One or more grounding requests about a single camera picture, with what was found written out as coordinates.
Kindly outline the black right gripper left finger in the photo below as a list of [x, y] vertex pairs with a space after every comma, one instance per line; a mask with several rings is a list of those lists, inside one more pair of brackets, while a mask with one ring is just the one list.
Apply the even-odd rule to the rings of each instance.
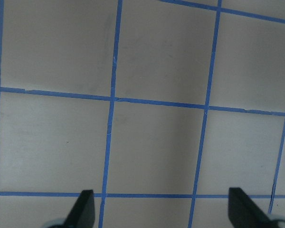
[[95, 223], [95, 201], [93, 190], [83, 190], [66, 220], [64, 228], [92, 228]]

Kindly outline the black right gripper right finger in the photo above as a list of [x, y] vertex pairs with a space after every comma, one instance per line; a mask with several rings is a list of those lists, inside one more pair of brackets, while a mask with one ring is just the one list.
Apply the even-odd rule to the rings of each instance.
[[228, 218], [234, 228], [279, 227], [241, 188], [228, 190]]

